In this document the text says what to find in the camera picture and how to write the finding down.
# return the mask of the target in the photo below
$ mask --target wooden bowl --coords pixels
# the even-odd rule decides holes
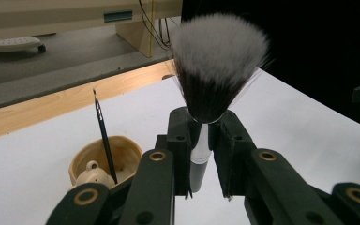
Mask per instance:
[[[143,152],[139,145],[127,137],[111,136],[108,140],[118,184],[121,184],[135,174]],[[78,176],[86,170],[86,164],[91,160],[96,161],[99,168],[103,169],[107,174],[111,174],[104,150],[104,144],[100,139],[87,144],[72,159],[68,172],[73,186],[75,185]]]

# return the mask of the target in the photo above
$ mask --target white table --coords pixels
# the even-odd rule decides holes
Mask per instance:
[[[169,113],[184,106],[173,79],[101,100],[109,135],[143,151],[166,134]],[[360,125],[259,71],[230,108],[258,147],[279,151],[316,188],[360,184]],[[100,133],[94,105],[0,137],[0,224],[44,224],[70,187],[74,155]],[[176,197],[176,224],[249,224],[243,197],[221,196],[211,157],[200,192]]]

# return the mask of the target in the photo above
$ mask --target makeup brush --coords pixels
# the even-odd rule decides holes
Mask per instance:
[[[245,20],[213,14],[184,22],[172,34],[173,61],[190,116],[202,123],[191,151],[191,190],[201,187],[211,151],[207,125],[216,122],[264,65],[268,41]]]
[[[98,102],[98,96],[96,94],[95,89],[93,89],[93,93],[95,94],[95,106],[96,106],[98,125],[100,126],[101,139],[104,144],[104,150],[106,153],[108,166],[110,169],[110,174],[111,174],[111,177],[112,177],[114,183],[118,184],[118,179],[116,178],[115,167],[113,166],[113,155],[111,154],[110,143],[108,141],[107,131],[106,131],[105,124],[104,124],[103,113],[101,111],[100,103]]]

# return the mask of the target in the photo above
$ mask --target white brush handle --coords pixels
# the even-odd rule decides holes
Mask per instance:
[[[208,128],[208,124],[202,124],[197,145],[191,151],[189,180],[192,192],[200,190],[207,162],[209,161],[210,155],[212,155],[212,151],[209,150],[208,144]]]

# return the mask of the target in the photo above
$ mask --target black and white bristles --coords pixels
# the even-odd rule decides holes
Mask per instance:
[[[190,115],[200,123],[220,118],[268,49],[265,34],[233,15],[202,16],[172,35],[173,60]]]

